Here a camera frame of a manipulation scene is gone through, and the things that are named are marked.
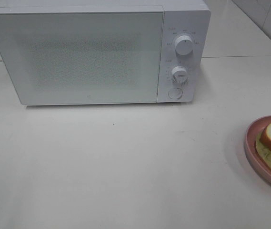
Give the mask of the round door release button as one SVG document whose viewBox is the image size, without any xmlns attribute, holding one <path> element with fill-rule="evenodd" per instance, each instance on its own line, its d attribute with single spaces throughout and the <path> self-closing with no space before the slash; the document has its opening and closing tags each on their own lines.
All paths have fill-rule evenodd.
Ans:
<svg viewBox="0 0 271 229">
<path fill-rule="evenodd" d="M 183 90 L 181 88 L 172 88 L 168 92 L 168 97 L 170 99 L 180 99 L 183 95 Z"/>
</svg>

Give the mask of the white microwave door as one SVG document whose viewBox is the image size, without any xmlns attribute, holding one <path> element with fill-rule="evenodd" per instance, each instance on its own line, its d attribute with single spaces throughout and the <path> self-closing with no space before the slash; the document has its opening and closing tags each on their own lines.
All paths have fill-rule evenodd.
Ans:
<svg viewBox="0 0 271 229">
<path fill-rule="evenodd" d="M 0 55 L 23 105 L 157 100 L 161 12 L 0 14 Z"/>
</svg>

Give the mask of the pink round plate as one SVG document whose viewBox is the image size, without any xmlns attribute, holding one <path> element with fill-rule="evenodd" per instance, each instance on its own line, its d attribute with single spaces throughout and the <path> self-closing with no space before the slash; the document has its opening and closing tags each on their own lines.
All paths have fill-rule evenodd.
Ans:
<svg viewBox="0 0 271 229">
<path fill-rule="evenodd" d="M 265 164 L 256 150 L 256 137 L 271 123 L 271 115 L 254 120 L 247 128 L 244 138 L 246 158 L 253 170 L 271 186 L 271 169 Z"/>
</svg>

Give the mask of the lower white timer knob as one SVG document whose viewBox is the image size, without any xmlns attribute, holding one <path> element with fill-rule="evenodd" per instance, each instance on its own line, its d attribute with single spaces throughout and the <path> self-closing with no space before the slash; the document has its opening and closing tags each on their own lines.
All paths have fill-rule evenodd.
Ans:
<svg viewBox="0 0 271 229">
<path fill-rule="evenodd" d="M 183 84 L 188 79 L 188 72 L 183 66 L 176 66 L 171 71 L 172 80 L 174 83 Z"/>
</svg>

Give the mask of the upper white power knob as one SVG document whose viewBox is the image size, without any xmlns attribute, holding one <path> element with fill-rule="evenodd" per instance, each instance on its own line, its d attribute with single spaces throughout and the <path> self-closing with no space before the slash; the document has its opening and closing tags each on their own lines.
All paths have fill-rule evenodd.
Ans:
<svg viewBox="0 0 271 229">
<path fill-rule="evenodd" d="M 189 35 L 181 35 L 174 41 L 175 51 L 179 55 L 188 55 L 193 50 L 193 39 Z"/>
</svg>

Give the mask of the white microwave oven body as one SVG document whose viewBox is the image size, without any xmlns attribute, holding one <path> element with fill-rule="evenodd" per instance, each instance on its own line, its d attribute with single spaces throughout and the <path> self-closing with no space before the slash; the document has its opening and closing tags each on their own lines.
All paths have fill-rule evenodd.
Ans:
<svg viewBox="0 0 271 229">
<path fill-rule="evenodd" d="M 157 100 L 154 103 L 192 101 L 211 17 L 211 11 L 204 1 L 0 0 L 0 14 L 141 12 L 161 12 L 163 14 Z M 174 41 L 181 35 L 189 35 L 193 39 L 193 50 L 188 55 L 179 55 L 175 51 Z M 172 80 L 171 71 L 176 66 L 183 66 L 188 72 L 188 79 L 183 84 L 174 83 Z M 168 97 L 168 92 L 172 88 L 183 90 L 180 99 Z"/>
</svg>

